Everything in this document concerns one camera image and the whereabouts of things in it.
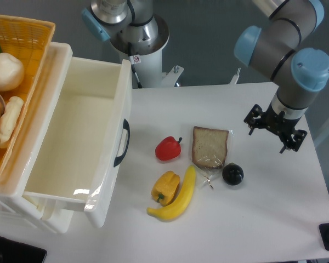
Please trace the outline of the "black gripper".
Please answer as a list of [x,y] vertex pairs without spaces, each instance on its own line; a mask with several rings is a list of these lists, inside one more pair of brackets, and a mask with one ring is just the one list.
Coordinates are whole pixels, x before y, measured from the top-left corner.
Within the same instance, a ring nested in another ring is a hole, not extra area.
[[295,129],[298,119],[286,119],[284,115],[283,111],[277,114],[272,106],[264,112],[258,104],[255,104],[243,121],[249,127],[249,135],[252,135],[255,129],[264,128],[277,135],[283,143],[280,153],[285,150],[297,152],[308,133],[305,130]]

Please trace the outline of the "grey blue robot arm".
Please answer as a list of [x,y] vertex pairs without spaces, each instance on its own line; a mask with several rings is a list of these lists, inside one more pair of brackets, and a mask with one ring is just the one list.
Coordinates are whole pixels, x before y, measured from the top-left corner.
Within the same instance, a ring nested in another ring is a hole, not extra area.
[[[284,150],[298,151],[307,133],[296,124],[329,79],[329,56],[322,50],[300,49],[304,38],[324,18],[320,1],[255,1],[270,26],[246,28],[234,55],[278,87],[267,110],[254,106],[245,123],[279,137]],[[175,86],[183,69],[162,71],[162,49],[169,40],[166,22],[153,11],[152,1],[91,1],[82,20],[101,42],[110,41],[121,59],[131,63],[137,88]]]

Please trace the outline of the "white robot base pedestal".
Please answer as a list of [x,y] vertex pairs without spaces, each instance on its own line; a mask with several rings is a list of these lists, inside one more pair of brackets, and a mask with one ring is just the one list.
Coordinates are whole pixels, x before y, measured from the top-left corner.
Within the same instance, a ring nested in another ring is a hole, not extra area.
[[179,86],[183,67],[175,65],[169,72],[162,71],[162,51],[168,41],[168,25],[156,14],[147,24],[129,25],[111,39],[119,59],[131,62],[134,89]]

